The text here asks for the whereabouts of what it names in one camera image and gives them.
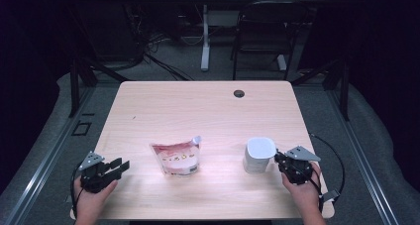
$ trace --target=chair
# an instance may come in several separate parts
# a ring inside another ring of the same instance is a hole
[[[238,53],[246,55],[288,55],[284,80],[299,29],[308,16],[300,3],[257,1],[246,5],[238,15],[236,37],[231,52],[234,60],[233,79],[236,79]]]

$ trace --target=hand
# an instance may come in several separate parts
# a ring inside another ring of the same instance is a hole
[[[104,208],[104,204],[108,196],[114,191],[118,181],[112,181],[107,187],[98,193],[90,193],[82,190],[80,176],[74,181],[74,197],[80,196],[77,201],[77,225],[90,225],[95,224],[96,220]]]
[[[316,184],[319,185],[320,181],[318,175],[321,176],[321,169],[314,163],[311,163],[311,165],[314,169],[311,178]],[[306,182],[299,185],[290,183],[284,173],[281,174],[281,177],[284,187],[286,187],[287,190],[289,190],[291,193],[294,203],[302,215],[303,223],[305,225],[325,224],[325,220],[318,209],[319,194],[317,188],[311,182]]]

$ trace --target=wooden tabletop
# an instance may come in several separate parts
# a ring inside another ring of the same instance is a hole
[[[242,90],[245,95],[236,97]],[[201,136],[200,166],[190,177],[163,175],[152,143]],[[265,173],[243,167],[247,140],[273,139],[281,152],[313,152],[293,89],[286,81],[137,81],[117,93],[95,153],[131,167],[108,199],[102,218],[230,220],[300,217],[277,164]],[[322,178],[323,192],[327,191]],[[334,207],[324,205],[323,216]]]

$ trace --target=chair backrest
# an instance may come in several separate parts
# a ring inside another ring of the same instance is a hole
[[[308,16],[308,8],[295,2],[257,1],[246,5],[238,15],[241,22],[302,23]]]

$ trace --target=cylindrical container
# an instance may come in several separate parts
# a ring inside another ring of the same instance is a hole
[[[248,173],[263,173],[269,160],[276,153],[270,138],[250,138],[244,156],[244,169]]]

